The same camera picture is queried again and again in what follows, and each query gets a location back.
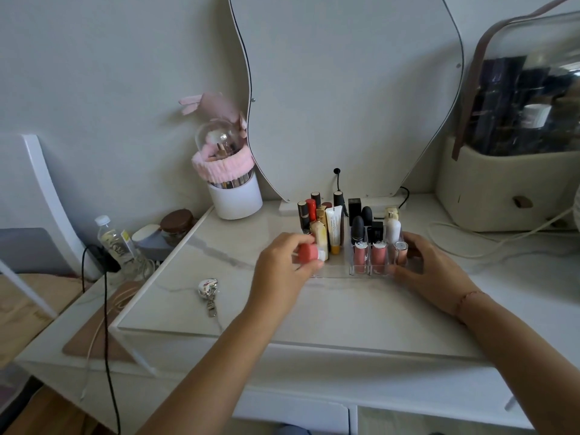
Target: charging cable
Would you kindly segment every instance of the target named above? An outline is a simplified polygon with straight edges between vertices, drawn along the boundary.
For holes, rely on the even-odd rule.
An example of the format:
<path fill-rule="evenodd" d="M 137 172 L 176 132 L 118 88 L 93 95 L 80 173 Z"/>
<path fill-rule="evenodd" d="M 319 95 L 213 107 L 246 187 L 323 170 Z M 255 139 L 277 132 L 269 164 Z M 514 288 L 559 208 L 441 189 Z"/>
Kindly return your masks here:
<path fill-rule="evenodd" d="M 460 258 L 465 258 L 465 259 L 479 259 L 479 258 L 483 258 L 485 256 L 492 255 L 493 253 L 497 252 L 500 248 L 502 248 L 502 246 L 504 246 L 504 244 L 506 244 L 508 242 L 522 240 L 523 238 L 530 237 L 533 234 L 540 233 L 540 234 L 544 234 L 544 235 L 560 235 L 560 233 L 540 232 L 540 230 L 545 229 L 546 227 L 550 226 L 554 221 L 557 221 L 557 220 L 565 217 L 570 212 L 572 212 L 572 208 L 566 209 L 565 211 L 563 211 L 559 215 L 557 215 L 554 218 L 546 221 L 543 225 L 541 225 L 540 227 L 538 227 L 538 228 L 536 228 L 534 230 L 531 230 L 529 232 L 523 232 L 523 233 L 516 234 L 516 235 L 512 235 L 511 237 L 504 238 L 503 240 L 498 240 L 497 238 L 488 237 L 487 235 L 483 235 L 483 234 L 480 234 L 480 233 L 477 233 L 477 232 L 473 232 L 473 231 L 471 231 L 469 229 L 464 229 L 463 227 L 457 226 L 456 224 L 441 223 L 439 221 L 432 221 L 431 223 L 429 223 L 427 225 L 427 235 L 429 236 L 429 239 L 432 241 L 432 243 L 435 244 L 435 246 L 437 246 L 441 250 L 443 250 L 443 252 L 446 252 L 446 253 L 448 253 L 450 255 L 453 255 L 453 256 L 458 256 Z M 472 235 L 475 235 L 477 237 L 483 238 L 485 240 L 493 241 L 493 242 L 495 242 L 497 244 L 495 244 L 492 248 L 490 248 L 489 251 L 487 251 L 486 253 L 480 253 L 478 255 L 462 255 L 461 253 L 453 252 L 452 250 L 446 249 L 445 247 L 442 247 L 441 245 L 439 245 L 439 243 L 437 243 L 437 240 L 435 240 L 435 237 L 433 236 L 433 234 L 431 232 L 431 227 L 432 226 L 452 227 L 453 229 L 457 229 L 457 230 L 460 230 L 462 232 L 470 233 Z"/>

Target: clear dome lid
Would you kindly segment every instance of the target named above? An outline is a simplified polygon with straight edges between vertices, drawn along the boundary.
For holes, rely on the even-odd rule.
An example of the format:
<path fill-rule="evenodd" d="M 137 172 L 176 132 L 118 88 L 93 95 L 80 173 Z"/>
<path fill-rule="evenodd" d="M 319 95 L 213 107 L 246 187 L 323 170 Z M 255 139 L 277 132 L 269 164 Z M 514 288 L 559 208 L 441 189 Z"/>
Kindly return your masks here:
<path fill-rule="evenodd" d="M 195 135 L 195 143 L 200 151 L 205 145 L 216 145 L 218 158 L 229 157 L 242 147 L 239 130 L 223 119 L 214 119 L 200 126 Z"/>

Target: plastic water bottle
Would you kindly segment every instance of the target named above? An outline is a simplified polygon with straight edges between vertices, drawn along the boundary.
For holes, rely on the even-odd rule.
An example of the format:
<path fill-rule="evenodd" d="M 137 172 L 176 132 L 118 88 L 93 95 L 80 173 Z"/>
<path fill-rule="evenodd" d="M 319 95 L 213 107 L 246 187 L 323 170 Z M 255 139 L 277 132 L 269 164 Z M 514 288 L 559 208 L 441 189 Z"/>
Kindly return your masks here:
<path fill-rule="evenodd" d="M 151 266 L 137 249 L 126 230 L 112 225 L 107 215 L 95 219 L 99 226 L 97 239 L 109 254 L 119 263 L 125 278 L 130 281 L 147 279 L 151 275 Z"/>

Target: white cylindrical container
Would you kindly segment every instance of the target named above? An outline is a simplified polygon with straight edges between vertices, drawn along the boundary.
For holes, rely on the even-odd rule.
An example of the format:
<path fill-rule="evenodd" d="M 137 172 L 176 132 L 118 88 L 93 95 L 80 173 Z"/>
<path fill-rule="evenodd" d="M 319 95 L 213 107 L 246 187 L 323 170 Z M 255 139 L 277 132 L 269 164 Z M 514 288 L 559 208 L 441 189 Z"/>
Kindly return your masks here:
<path fill-rule="evenodd" d="M 262 207 L 262 195 L 256 174 L 251 174 L 249 181 L 233 189 L 220 189 L 208 183 L 217 216 L 224 220 L 237 220 L 259 211 Z"/>

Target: person's right hand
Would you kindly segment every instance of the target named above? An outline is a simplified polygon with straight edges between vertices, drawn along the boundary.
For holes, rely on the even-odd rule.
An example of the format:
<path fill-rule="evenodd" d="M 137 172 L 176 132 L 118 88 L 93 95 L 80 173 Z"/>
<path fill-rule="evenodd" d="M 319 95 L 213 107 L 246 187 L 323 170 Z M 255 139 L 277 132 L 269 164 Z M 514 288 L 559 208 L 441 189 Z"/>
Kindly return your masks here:
<path fill-rule="evenodd" d="M 403 232 L 409 244 L 409 256 L 423 258 L 423 274 L 401 266 L 388 266 L 387 272 L 395 281 L 417 291 L 435 307 L 455 315 L 461 299 L 470 292 L 479 291 L 466 272 L 444 252 L 421 235 Z"/>

